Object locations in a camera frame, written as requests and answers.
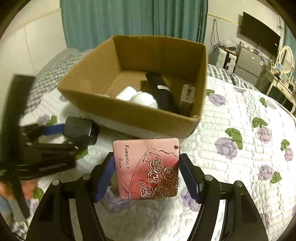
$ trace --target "gray plaid fabric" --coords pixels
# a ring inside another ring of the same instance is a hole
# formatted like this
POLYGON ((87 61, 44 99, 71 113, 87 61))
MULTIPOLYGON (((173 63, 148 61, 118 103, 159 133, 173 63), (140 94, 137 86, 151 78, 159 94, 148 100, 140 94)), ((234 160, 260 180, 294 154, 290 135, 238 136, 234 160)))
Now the gray plaid fabric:
POLYGON ((211 64, 207 65, 207 75, 220 80, 224 80, 225 82, 233 84, 237 87, 259 91, 257 88, 255 88, 254 85, 245 81, 241 77, 238 77, 234 73, 231 73, 226 69, 222 69, 211 64))
POLYGON ((23 239, 26 238, 28 227, 25 224, 25 222, 16 222, 10 227, 11 231, 17 234, 18 236, 22 237, 23 239))
POLYGON ((90 50, 80 52, 76 49, 66 49, 51 60, 36 76, 30 90, 25 114, 35 109, 42 96, 57 87, 60 79, 90 50))
MULTIPOLYGON (((25 113, 35 109, 41 101, 42 96, 57 87, 59 80, 90 50, 80 52, 76 49, 66 49, 49 62, 37 75, 30 91, 25 113)), ((226 69, 208 64, 207 75, 215 77, 237 87, 248 88, 258 91, 252 84, 241 77, 230 73, 226 69)), ((11 227, 12 231, 22 238, 25 238, 28 228, 25 223, 15 223, 11 227)))

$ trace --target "purple flower pattern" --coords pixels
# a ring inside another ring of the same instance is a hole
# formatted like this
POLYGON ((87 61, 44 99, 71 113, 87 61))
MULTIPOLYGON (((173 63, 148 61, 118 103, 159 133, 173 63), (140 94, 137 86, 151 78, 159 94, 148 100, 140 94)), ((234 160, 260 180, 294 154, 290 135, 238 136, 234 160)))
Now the purple flower pattern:
POLYGON ((32 212, 33 212, 33 214, 36 212, 36 209, 37 209, 37 207, 38 207, 38 201, 37 202, 34 202, 33 204, 32 204, 32 212))
POLYGON ((222 95, 211 94, 209 96, 209 101, 215 106, 222 106, 226 104, 226 98, 222 95))
POLYGON ((290 147, 286 149, 285 160, 291 161, 293 159, 293 151, 290 147))
POLYGON ((49 121, 48 115, 39 116, 39 118, 37 119, 37 124, 42 126, 42 125, 45 125, 48 121, 49 121))
POLYGON ((61 102, 68 102, 68 100, 67 100, 63 95, 61 95, 61 96, 59 97, 59 100, 60 100, 61 102))
POLYGON ((257 136, 260 141, 267 144, 269 141, 271 141, 271 130, 267 127, 259 127, 257 130, 257 136))
POLYGON ((237 146, 234 141, 227 137, 219 138, 215 142, 218 154, 225 156, 227 159, 233 159, 237 156, 237 146))
POLYGON ((191 198, 187 188, 183 188, 181 191, 182 204, 185 207, 189 207, 191 211, 198 212, 201 204, 198 204, 194 199, 191 198))
POLYGON ((119 191, 115 187, 108 187, 105 196, 100 200, 101 205, 110 213, 121 213, 128 209, 132 201, 124 200, 119 197, 119 191))
POLYGON ((236 87, 233 87, 235 91, 239 92, 239 93, 244 93, 246 92, 246 90, 243 90, 243 89, 239 89, 239 88, 236 88, 236 87))
POLYGON ((267 213, 260 213, 260 217, 262 219, 263 225, 265 229, 270 227, 269 216, 267 213))
POLYGON ((270 100, 265 100, 265 103, 272 109, 276 110, 275 105, 270 100))
POLYGON ((262 167, 260 167, 259 169, 258 180, 268 180, 268 179, 271 179, 273 175, 274 175, 274 171, 272 167, 265 164, 265 165, 262 165, 262 167))

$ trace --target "checkered pillow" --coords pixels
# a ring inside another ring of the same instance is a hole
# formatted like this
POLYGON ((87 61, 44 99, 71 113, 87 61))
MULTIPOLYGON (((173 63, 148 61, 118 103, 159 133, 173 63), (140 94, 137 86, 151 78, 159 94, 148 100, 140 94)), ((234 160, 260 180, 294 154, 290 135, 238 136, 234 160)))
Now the checkered pillow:
POLYGON ((216 67, 214 65, 208 64, 207 65, 207 75, 223 80, 229 84, 233 84, 237 87, 251 89, 259 91, 254 85, 245 81, 241 77, 235 75, 234 73, 229 72, 226 69, 216 67))
POLYGON ((31 112, 40 103, 42 96, 57 87, 60 79, 78 61, 90 52, 80 52, 76 49, 66 49, 51 60, 36 76, 35 82, 30 90, 25 114, 31 112))

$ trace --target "television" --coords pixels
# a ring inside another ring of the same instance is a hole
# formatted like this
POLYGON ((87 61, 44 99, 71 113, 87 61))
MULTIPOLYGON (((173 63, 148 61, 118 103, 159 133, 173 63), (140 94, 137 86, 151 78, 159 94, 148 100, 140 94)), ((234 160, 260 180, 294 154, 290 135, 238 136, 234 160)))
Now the television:
POLYGON ((241 34, 265 48, 273 56, 277 56, 280 36, 246 12, 242 17, 241 34))

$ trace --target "cardboard box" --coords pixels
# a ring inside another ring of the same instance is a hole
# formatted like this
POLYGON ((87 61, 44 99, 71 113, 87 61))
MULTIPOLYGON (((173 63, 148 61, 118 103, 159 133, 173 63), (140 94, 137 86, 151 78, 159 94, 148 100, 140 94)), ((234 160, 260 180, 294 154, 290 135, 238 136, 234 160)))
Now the cardboard box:
POLYGON ((142 138, 184 139, 200 120, 206 77, 203 44, 164 36, 117 35, 75 65, 58 89, 75 106, 98 116, 93 119, 99 124, 142 138), (177 104, 183 85, 195 83, 189 117, 114 99, 127 86, 139 91, 148 71, 162 74, 177 104))

